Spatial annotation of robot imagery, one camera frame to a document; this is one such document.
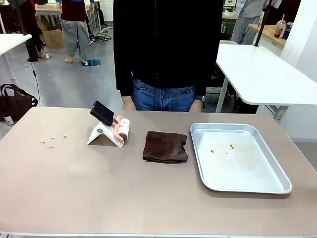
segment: folded towel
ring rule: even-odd
[[[149,162],[186,163],[186,135],[149,131],[143,151],[143,159]]]

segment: blue jeans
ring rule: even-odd
[[[138,111],[188,112],[195,99],[195,86],[155,88],[133,80],[132,100]]]

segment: blue mat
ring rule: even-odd
[[[89,59],[87,60],[88,65],[85,65],[84,63],[81,63],[81,66],[84,67],[95,67],[95,66],[101,66],[100,59]]]

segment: bag handle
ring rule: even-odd
[[[2,95],[4,94],[5,96],[8,96],[7,93],[7,89],[12,89],[14,91],[14,95],[16,96],[17,94],[19,94],[20,96],[30,96],[32,98],[32,105],[33,107],[36,107],[37,104],[39,103],[39,101],[32,95],[28,94],[27,92],[25,92],[23,89],[19,88],[18,86],[16,86],[15,84],[10,84],[10,83],[6,83],[0,86],[0,93],[2,93]]]

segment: tray rim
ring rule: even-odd
[[[230,124],[230,125],[246,125],[246,126],[249,126],[249,127],[252,127],[254,130],[257,131],[257,133],[259,134],[261,140],[263,140],[263,142],[265,143],[266,147],[269,149],[270,153],[272,154],[274,160],[276,161],[279,169],[282,171],[282,173],[284,174],[284,176],[286,177],[287,181],[289,182],[290,184],[290,188],[287,190],[287,191],[284,191],[284,192],[267,192],[267,191],[250,191],[250,190],[235,190],[235,189],[216,189],[216,188],[213,188],[212,186],[210,186],[205,180],[204,180],[204,177],[203,177],[203,172],[201,170],[201,166],[200,166],[200,162],[199,162],[199,159],[198,159],[198,154],[197,154],[197,150],[196,150],[196,144],[194,142],[194,131],[193,131],[193,127],[197,124],[221,124],[221,125],[226,125],[226,124]],[[191,134],[191,137],[192,137],[192,142],[193,142],[193,146],[194,146],[194,151],[195,151],[195,155],[196,155],[196,161],[197,161],[197,166],[198,166],[198,170],[199,170],[199,174],[200,174],[200,178],[203,182],[203,184],[213,190],[213,191],[221,191],[221,192],[249,192],[249,193],[265,193],[265,194],[289,194],[292,190],[293,190],[293,185],[292,185],[292,182],[291,180],[289,179],[289,177],[287,176],[287,174],[285,173],[284,169],[282,168],[282,166],[279,164],[278,160],[276,159],[276,157],[274,156],[274,154],[271,152],[269,146],[267,145],[267,143],[265,142],[265,140],[263,139],[262,135],[260,134],[260,132],[258,131],[258,129],[256,129],[254,126],[252,125],[249,125],[249,124],[246,124],[246,123],[222,123],[222,122],[197,122],[197,123],[194,123],[191,125],[190,127],[190,134]]]

